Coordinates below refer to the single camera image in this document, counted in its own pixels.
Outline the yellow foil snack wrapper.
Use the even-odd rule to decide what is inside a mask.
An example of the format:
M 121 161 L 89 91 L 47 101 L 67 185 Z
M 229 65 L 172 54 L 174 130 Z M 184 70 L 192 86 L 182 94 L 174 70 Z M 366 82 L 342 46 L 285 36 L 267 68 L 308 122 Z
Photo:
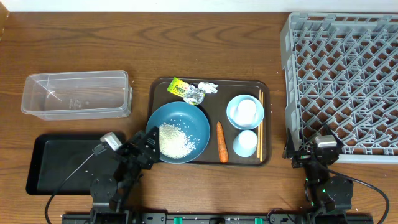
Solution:
M 203 89 L 195 87 L 176 77 L 167 87 L 167 91 L 183 98 L 184 102 L 191 105 L 199 105 L 205 97 L 205 91 Z

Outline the pile of white rice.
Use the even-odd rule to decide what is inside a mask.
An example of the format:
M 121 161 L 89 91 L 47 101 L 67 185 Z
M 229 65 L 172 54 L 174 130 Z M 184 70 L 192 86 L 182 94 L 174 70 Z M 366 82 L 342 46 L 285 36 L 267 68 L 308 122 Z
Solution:
M 196 149 L 179 126 L 163 123 L 159 127 L 160 152 L 172 159 L 181 159 Z

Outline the dark blue plate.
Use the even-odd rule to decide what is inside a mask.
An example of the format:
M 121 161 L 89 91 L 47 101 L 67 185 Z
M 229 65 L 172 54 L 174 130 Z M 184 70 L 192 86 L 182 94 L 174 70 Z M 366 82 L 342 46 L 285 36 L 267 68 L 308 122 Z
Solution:
M 163 123 L 179 126 L 190 136 L 196 149 L 181 159 L 172 159 L 160 153 L 160 160 L 171 164 L 183 164 L 193 161 L 204 152 L 210 140 L 210 124 L 199 108 L 181 101 L 167 103 L 150 116 L 146 131 L 150 131 L 154 126 L 159 128 Z

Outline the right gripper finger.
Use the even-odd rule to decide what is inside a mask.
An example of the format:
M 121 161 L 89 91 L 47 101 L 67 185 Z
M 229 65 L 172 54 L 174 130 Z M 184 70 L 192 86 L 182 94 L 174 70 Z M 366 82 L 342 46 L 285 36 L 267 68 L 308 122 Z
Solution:
M 323 125 L 323 129 L 325 131 L 325 136 L 331 140 L 332 142 L 335 143 L 335 145 L 343 145 L 342 141 L 339 139 L 339 137 L 333 132 L 333 130 L 327 125 Z
M 289 128 L 287 128 L 287 141 L 284 147 L 284 151 L 282 154 L 283 158 L 291 158 L 295 154 L 295 146 L 294 146 L 294 141 L 292 137 L 292 133 Z

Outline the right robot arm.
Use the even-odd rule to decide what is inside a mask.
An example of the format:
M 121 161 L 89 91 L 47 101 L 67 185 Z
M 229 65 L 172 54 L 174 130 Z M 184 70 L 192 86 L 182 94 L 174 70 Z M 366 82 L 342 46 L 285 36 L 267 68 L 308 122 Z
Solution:
M 348 223 L 346 211 L 352 207 L 353 182 L 340 175 L 330 175 L 328 166 L 339 158 L 343 143 L 326 128 L 306 151 L 296 151 L 292 133 L 287 130 L 287 142 L 282 157 L 292 160 L 293 168 L 305 170 L 305 196 L 312 204 L 294 223 Z

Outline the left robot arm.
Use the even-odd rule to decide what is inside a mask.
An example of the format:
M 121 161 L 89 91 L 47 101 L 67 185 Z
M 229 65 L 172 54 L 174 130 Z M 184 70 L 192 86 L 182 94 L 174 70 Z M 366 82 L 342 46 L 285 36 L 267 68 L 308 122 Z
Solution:
M 138 132 L 122 143 L 113 133 L 101 137 L 94 155 L 111 151 L 118 166 L 112 175 L 101 175 L 92 181 L 90 194 L 93 208 L 90 223 L 140 223 L 141 216 L 126 206 L 131 189 L 141 178 L 142 170 L 150 170 L 160 160 L 159 128 Z

